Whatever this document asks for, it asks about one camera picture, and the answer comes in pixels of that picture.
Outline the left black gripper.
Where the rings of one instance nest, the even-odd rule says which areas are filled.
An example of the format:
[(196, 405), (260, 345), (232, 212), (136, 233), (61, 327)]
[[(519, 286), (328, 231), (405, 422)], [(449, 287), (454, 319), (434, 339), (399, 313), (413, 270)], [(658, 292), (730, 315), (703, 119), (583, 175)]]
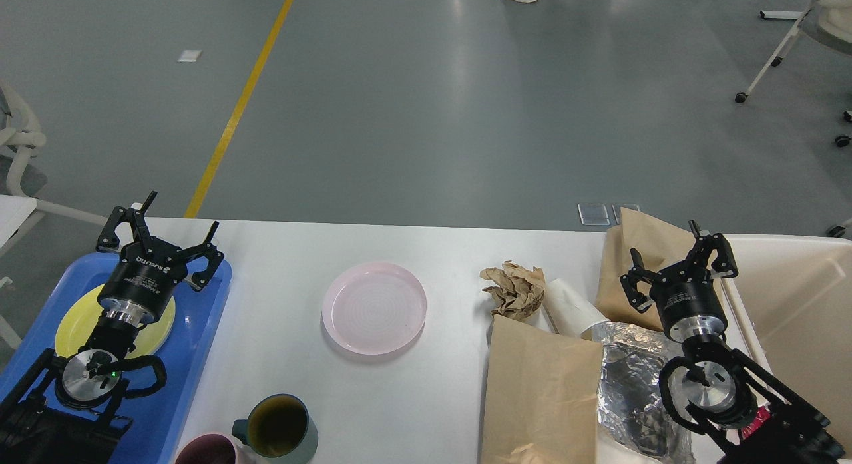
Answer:
[[(95, 242), (95, 252), (119, 254), (119, 262), (97, 295), (97, 302), (106, 310), (130, 310), (142, 324), (161, 319), (180, 281), (201, 292), (224, 260), (213, 243), (219, 221), (213, 221), (203, 242), (186, 249), (155, 239), (145, 215), (157, 194), (151, 191), (139, 209), (116, 206)], [(122, 247), (118, 238), (121, 224), (130, 225), (133, 237)], [(186, 264), (200, 258), (206, 261), (204, 269), (188, 275)]]

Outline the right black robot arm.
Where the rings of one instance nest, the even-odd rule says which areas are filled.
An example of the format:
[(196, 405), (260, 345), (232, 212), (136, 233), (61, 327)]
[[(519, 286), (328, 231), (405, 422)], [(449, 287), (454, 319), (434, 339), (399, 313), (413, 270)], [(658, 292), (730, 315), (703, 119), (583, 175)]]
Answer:
[(683, 260), (649, 270), (630, 249), (621, 275), (637, 312), (657, 309), (664, 335), (682, 354), (658, 376), (664, 409), (672, 421), (706, 435), (722, 451), (722, 463), (837, 463), (843, 446), (827, 428), (829, 418), (800, 394), (726, 341), (727, 316), (714, 282), (738, 276), (724, 234), (690, 221), (694, 245)]

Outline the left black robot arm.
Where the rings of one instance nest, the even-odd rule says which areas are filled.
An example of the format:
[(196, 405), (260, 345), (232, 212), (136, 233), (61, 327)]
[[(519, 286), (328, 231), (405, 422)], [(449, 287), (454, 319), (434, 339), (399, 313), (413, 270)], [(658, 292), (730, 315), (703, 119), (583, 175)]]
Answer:
[(147, 209), (117, 206), (95, 249), (118, 262), (103, 290), (87, 340), (70, 357), (42, 351), (2, 401), (3, 463), (107, 463), (127, 433), (115, 427), (125, 400), (152, 396), (167, 382), (161, 358), (131, 357), (142, 330), (157, 324), (182, 282), (202, 291), (224, 261), (214, 244), (219, 222), (203, 242), (180, 248), (153, 236)]

